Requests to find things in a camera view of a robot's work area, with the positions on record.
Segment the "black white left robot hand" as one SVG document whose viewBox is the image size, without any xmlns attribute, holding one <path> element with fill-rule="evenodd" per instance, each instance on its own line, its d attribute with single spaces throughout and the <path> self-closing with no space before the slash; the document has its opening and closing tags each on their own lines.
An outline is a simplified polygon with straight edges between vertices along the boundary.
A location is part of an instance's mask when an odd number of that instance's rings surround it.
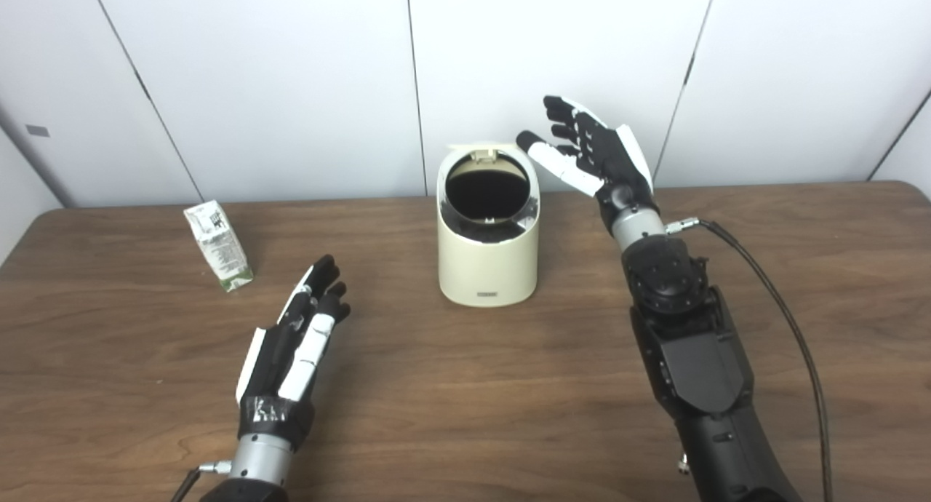
<svg viewBox="0 0 931 502">
<path fill-rule="evenodd" d="M 276 323 L 255 330 L 236 385 L 239 438 L 280 438 L 292 452 L 303 445 L 315 417 L 317 368 L 333 330 L 351 312 L 346 290 L 335 257 L 324 255 L 296 284 Z"/>
</svg>

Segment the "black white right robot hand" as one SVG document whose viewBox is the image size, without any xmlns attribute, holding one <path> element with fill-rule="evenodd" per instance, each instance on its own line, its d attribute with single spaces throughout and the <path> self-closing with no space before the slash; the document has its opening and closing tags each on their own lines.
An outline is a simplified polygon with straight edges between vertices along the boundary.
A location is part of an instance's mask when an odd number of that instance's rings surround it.
<svg viewBox="0 0 931 502">
<path fill-rule="evenodd" d="M 648 163 L 631 128 L 611 128 L 578 102 L 558 95 L 544 97 L 553 145 L 525 130 L 516 144 L 538 166 L 562 183 L 596 200 L 607 230 L 622 212 L 654 211 L 654 184 Z"/>
</svg>

